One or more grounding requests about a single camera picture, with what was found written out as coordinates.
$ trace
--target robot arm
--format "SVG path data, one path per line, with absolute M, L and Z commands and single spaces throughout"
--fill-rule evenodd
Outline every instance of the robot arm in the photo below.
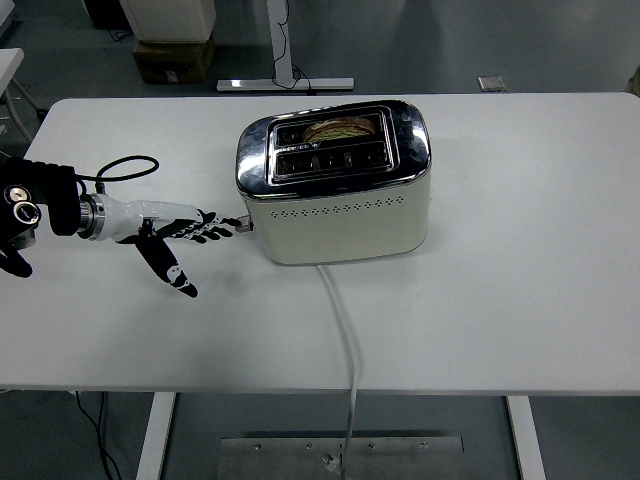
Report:
M 163 281 L 195 297 L 164 238 L 186 238 L 199 243 L 230 237 L 225 228 L 241 222 L 189 205 L 166 202 L 118 202 L 104 193 L 77 193 L 73 167 L 11 158 L 0 163 L 0 268 L 20 277 L 32 273 L 18 250 L 35 243 L 35 228 L 42 218 L 38 203 L 47 204 L 56 235 L 78 233 L 89 240 L 112 238 L 134 244 Z

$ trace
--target floor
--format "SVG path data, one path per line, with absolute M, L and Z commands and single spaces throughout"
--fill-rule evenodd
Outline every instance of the floor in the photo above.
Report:
M 271 75 L 263 0 L 216 0 L 213 65 L 193 85 L 143 83 L 131 56 L 135 40 L 116 42 L 94 28 L 81 1 L 16 3 L 0 48 L 24 50 L 16 78 L 42 107 L 71 97 L 212 96 L 218 79 Z M 501 75 L 508 92 L 597 92 L 622 90 L 635 71 L 639 20 L 640 3 L 625 0 L 298 0 L 289 33 L 293 60 L 308 76 L 354 77 L 356 94 L 480 93 L 476 77 L 485 75 Z M 37 132 L 25 100 L 16 107 Z M 0 124 L 7 128 L 0 150 L 24 155 L 28 144 L 15 126 L 6 118 Z M 105 444 L 123 478 L 135 477 L 151 400 L 108 394 Z M 340 431 L 345 400 L 180 395 L 164 478 L 215 478 L 216 442 L 225 435 Z M 98 393 L 83 393 L 82 402 L 97 416 Z M 639 398 L 531 404 L 547 478 L 638 478 Z M 363 397 L 357 418 L 359 431 L 462 436 L 469 478 L 518 478 L 501 398 Z M 68 392 L 4 393 L 0 419 L 2 478 L 105 478 L 95 431 Z

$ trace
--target cream toaster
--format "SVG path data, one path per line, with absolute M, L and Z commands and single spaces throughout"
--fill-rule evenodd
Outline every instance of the cream toaster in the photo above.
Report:
M 427 235 L 430 181 L 422 115 L 397 100 L 263 118 L 238 143 L 238 191 L 280 264 L 415 249 Z

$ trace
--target cardboard box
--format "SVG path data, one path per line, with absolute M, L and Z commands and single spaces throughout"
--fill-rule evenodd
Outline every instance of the cardboard box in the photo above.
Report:
M 207 78 L 213 50 L 213 36 L 203 43 L 137 42 L 133 58 L 146 83 L 198 83 Z

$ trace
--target toaster lever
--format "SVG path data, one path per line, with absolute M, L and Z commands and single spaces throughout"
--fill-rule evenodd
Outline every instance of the toaster lever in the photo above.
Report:
M 251 215 L 238 217 L 236 220 L 240 222 L 240 225 L 236 227 L 236 232 L 247 233 L 253 231 L 253 222 L 251 221 Z

